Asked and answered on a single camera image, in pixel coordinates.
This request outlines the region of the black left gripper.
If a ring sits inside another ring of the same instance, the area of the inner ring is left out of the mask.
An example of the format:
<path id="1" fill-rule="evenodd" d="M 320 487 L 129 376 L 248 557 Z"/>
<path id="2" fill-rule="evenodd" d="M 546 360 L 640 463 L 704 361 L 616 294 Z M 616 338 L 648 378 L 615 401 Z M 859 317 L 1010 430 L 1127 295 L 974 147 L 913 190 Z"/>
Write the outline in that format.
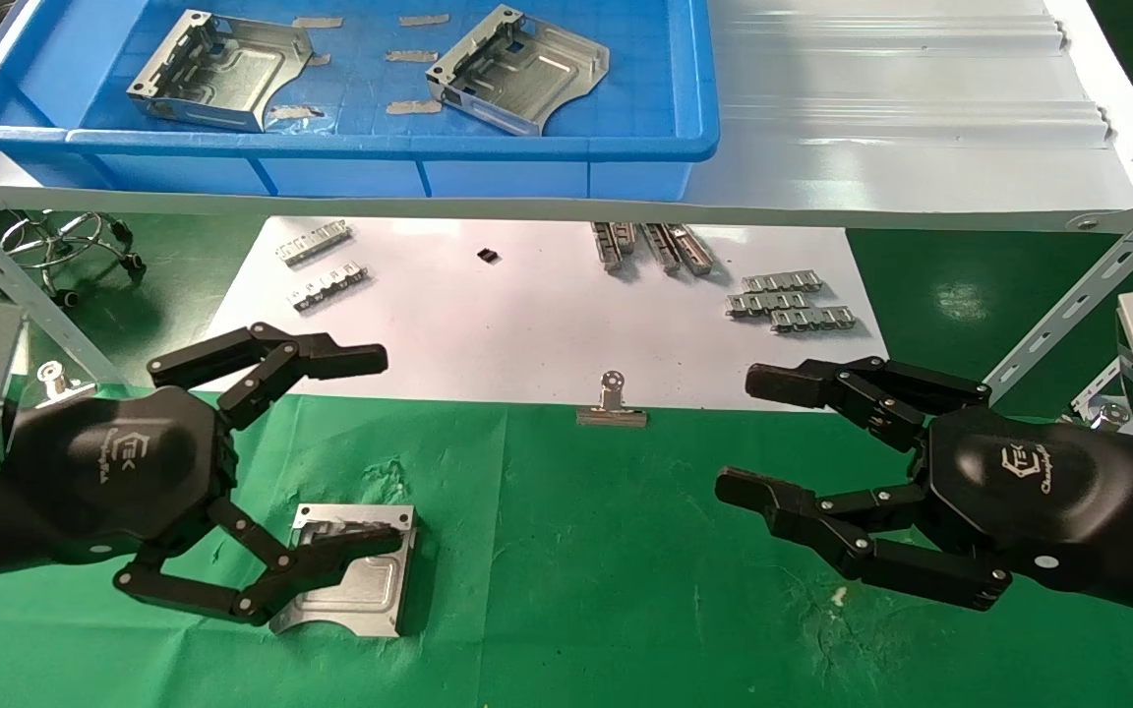
<path id="1" fill-rule="evenodd" d="M 18 413 L 6 479 L 43 524 L 50 561 L 138 553 L 116 574 L 118 591 L 155 608 L 264 626 L 300 592 L 340 583 L 352 561 L 399 551 L 403 532 L 355 524 L 283 546 L 227 498 L 237 469 L 232 429 L 248 429 L 303 379 L 380 375 L 387 366 L 381 344 L 338 346 L 327 334 L 255 323 L 154 358 L 146 372 L 157 389 L 144 396 L 73 396 Z M 184 390 L 242 369 L 218 398 L 220 413 Z M 242 590 L 163 570 L 215 528 L 265 566 Z"/>

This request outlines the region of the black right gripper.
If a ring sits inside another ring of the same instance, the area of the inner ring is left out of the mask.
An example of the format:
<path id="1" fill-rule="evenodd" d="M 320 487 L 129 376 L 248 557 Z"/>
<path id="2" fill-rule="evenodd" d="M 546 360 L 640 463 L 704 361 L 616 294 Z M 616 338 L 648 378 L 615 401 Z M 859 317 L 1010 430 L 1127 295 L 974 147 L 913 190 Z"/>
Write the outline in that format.
<path id="1" fill-rule="evenodd" d="M 1105 581 L 1107 529 L 1133 500 L 1130 436 L 1012 420 L 976 407 L 988 404 L 987 384 L 877 357 L 753 364 L 744 390 L 830 409 L 898 452 L 917 447 L 936 417 L 927 485 L 819 497 L 736 467 L 716 476 L 719 502 L 758 512 L 772 537 L 813 551 L 842 578 L 979 613 L 1011 586 L 1008 570 L 1064 592 Z M 932 539 L 940 521 L 934 548 L 881 537 L 917 528 Z"/>

